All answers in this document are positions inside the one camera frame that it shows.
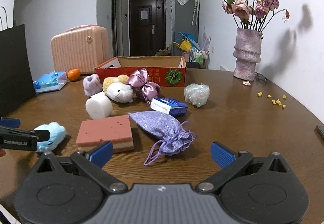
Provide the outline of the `purple drawstring pouch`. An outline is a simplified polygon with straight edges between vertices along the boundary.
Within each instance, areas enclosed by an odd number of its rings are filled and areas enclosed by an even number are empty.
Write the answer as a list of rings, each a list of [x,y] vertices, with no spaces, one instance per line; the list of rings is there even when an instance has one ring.
[[[197,134],[191,131],[187,121],[181,123],[166,113],[152,110],[130,113],[129,117],[143,131],[158,139],[143,163],[145,166],[154,163],[162,155],[179,154],[197,138]]]

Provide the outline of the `trolley with bottles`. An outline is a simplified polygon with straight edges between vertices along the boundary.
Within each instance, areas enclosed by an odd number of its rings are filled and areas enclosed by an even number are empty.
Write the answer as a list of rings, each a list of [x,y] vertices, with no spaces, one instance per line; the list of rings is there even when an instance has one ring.
[[[188,68],[199,68],[208,69],[209,67],[209,51],[199,50],[196,47],[192,47],[189,51],[187,67]]]

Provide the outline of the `purple textured vase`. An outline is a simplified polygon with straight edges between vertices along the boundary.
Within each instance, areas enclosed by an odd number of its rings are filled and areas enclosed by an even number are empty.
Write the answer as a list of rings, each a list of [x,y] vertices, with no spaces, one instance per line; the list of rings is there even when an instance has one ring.
[[[238,28],[233,55],[236,58],[234,76],[252,82],[255,79],[256,64],[261,61],[260,32]]]

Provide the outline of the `pink layered sponge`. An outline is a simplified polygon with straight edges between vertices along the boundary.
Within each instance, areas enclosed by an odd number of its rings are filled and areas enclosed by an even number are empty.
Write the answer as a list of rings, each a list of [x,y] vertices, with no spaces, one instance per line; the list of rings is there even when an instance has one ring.
[[[81,123],[76,145],[81,151],[89,151],[104,141],[110,141],[114,153],[134,149],[129,115],[85,120]]]

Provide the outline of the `fallen rose petal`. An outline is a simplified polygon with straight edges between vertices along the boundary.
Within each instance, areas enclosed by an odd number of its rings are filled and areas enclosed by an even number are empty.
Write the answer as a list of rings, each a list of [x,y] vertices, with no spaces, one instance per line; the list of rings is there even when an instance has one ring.
[[[244,85],[244,86],[251,86],[251,83],[250,83],[249,81],[244,81],[244,82],[243,82],[243,85]]]

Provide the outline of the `yellow blue toy pile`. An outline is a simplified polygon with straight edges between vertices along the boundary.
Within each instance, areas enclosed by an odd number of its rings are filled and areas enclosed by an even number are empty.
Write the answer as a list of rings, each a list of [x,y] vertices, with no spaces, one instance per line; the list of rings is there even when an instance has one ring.
[[[180,35],[173,44],[176,45],[183,52],[190,52],[194,49],[199,49],[197,39],[192,33],[178,32]]]

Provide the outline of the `blue tissue pack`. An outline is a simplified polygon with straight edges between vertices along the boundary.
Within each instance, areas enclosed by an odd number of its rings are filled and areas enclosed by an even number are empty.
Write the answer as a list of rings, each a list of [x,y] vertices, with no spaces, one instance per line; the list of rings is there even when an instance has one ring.
[[[170,98],[153,98],[149,106],[152,110],[166,113],[173,117],[185,115],[188,110],[188,106],[185,103]]]

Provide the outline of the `cardboard box on floor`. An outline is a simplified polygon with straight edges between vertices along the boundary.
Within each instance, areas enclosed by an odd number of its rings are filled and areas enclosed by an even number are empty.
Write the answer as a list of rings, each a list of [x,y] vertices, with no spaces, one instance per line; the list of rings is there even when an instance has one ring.
[[[155,52],[156,56],[171,56],[171,51],[169,49],[158,50]]]

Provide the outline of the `white foam cylinder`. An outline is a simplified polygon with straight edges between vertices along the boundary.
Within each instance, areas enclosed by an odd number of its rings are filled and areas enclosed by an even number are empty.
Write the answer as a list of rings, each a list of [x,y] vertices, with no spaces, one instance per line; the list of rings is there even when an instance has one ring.
[[[91,96],[86,101],[85,107],[92,119],[107,118],[113,112],[113,105],[103,91]]]

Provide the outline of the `iridescent mesh bath ball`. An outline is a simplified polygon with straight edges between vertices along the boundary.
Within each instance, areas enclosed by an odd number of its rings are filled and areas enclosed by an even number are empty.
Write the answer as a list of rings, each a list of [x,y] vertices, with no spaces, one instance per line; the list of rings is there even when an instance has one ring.
[[[190,84],[184,88],[184,100],[198,108],[205,105],[210,96],[210,87],[205,84]]]

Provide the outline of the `light blue plush toy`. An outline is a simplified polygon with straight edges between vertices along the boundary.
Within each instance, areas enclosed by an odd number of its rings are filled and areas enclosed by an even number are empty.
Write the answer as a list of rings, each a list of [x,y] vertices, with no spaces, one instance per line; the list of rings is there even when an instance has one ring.
[[[42,124],[35,128],[35,130],[48,130],[50,138],[48,141],[37,143],[37,152],[51,152],[58,147],[64,138],[66,137],[66,129],[64,126],[59,125],[57,122],[51,122],[49,124]]]

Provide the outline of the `orange tangerine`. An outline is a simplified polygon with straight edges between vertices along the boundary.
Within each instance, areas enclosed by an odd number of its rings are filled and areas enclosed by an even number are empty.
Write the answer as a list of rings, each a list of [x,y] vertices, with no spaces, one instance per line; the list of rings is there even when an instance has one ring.
[[[68,71],[67,77],[71,82],[77,82],[81,77],[80,70],[77,68],[71,69],[70,71]]]

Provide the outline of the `white plush sheep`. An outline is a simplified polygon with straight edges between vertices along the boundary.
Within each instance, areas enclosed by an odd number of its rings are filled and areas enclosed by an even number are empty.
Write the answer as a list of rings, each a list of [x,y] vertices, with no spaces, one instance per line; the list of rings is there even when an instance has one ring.
[[[106,96],[118,103],[133,103],[133,89],[121,82],[110,84],[105,90]]]

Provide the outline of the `yellow fluffy plush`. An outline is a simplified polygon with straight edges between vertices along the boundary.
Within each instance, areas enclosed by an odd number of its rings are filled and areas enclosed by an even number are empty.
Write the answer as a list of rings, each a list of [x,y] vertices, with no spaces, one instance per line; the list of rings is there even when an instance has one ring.
[[[116,76],[116,77],[107,77],[103,81],[103,85],[102,85],[103,91],[106,92],[108,86],[110,84],[112,84],[112,83],[126,84],[128,82],[128,80],[129,80],[129,76],[125,75],[125,74],[121,74],[121,75]]]

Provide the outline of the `blue tissue box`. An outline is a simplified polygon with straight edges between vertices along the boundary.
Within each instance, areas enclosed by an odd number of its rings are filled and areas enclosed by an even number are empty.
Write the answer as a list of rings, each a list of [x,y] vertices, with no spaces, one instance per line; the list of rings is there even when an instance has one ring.
[[[59,91],[65,86],[67,81],[66,72],[51,72],[36,79],[33,82],[33,87],[36,94]]]

